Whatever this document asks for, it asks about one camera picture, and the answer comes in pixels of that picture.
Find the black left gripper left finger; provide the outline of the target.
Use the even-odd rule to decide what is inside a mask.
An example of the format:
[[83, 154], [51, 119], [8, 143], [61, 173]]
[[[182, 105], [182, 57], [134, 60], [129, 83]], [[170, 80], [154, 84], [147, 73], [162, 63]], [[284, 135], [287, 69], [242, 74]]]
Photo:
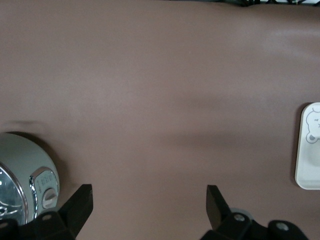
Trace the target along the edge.
[[82, 184], [58, 210], [64, 225], [74, 239], [85, 225], [93, 208], [93, 187], [91, 184]]

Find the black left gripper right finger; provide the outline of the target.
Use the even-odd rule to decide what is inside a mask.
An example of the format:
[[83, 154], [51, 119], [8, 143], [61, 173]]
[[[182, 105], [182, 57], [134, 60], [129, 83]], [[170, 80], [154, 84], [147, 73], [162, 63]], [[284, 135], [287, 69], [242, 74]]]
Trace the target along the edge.
[[231, 214], [231, 209], [216, 185], [207, 185], [206, 214], [213, 230]]

